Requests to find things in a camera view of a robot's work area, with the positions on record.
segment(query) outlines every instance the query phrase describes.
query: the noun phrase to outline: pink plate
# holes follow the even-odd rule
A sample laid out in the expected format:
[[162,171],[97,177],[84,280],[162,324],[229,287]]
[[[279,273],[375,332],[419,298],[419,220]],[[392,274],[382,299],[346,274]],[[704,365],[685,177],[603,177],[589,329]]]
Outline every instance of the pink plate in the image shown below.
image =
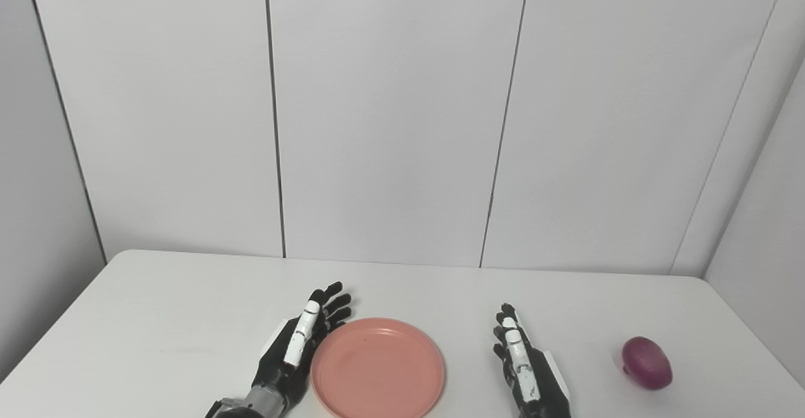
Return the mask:
[[311,378],[321,403],[338,418],[422,418],[445,386],[445,362],[416,327],[372,317],[325,338]]

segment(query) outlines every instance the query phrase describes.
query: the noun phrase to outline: robotic arm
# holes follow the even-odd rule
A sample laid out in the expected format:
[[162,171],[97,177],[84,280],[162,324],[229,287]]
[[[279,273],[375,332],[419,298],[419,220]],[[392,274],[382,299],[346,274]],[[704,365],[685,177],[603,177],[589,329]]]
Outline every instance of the robotic arm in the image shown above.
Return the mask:
[[243,400],[216,401],[205,418],[277,418],[298,404],[316,348],[352,314],[351,295],[339,295],[343,289],[340,281],[325,291],[316,289],[298,317],[280,323],[249,394]]
[[520,418],[570,418],[567,385],[550,352],[531,346],[511,304],[497,313],[495,355],[520,409]]

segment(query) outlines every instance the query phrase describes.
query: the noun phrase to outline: red onion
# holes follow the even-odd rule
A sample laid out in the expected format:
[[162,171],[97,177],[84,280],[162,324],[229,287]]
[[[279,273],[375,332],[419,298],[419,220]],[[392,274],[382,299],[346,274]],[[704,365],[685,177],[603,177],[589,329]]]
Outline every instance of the red onion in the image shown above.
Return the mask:
[[641,387],[659,390],[673,379],[670,362],[657,344],[644,337],[634,337],[623,345],[623,372]]

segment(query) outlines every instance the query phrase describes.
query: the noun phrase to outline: tabletop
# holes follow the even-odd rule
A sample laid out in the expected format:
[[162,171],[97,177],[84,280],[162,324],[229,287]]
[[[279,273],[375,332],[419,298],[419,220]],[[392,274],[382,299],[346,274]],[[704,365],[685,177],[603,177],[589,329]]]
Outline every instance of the tabletop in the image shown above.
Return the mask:
[[[574,418],[805,416],[805,390],[702,280],[126,251],[0,384],[5,416],[202,418],[247,393],[264,344],[335,280],[354,319],[422,329],[447,380],[428,418],[517,416],[492,327],[517,307],[549,349]],[[665,350],[673,383],[649,392],[621,370],[636,335]],[[325,418],[313,392],[288,418]]]

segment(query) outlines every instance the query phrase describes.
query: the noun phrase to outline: white background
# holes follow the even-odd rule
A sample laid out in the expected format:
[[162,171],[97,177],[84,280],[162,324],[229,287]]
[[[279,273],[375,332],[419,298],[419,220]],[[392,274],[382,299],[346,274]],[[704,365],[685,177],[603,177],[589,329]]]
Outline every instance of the white background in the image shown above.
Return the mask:
[[[265,0],[38,2],[109,254],[281,255]],[[480,265],[523,0],[270,3],[287,254]],[[483,265],[702,274],[803,19],[527,0]]]
[[0,381],[104,265],[32,0],[0,0]]
[[805,68],[757,160],[707,280],[805,384]]
[[106,254],[282,255],[265,0],[37,0]]

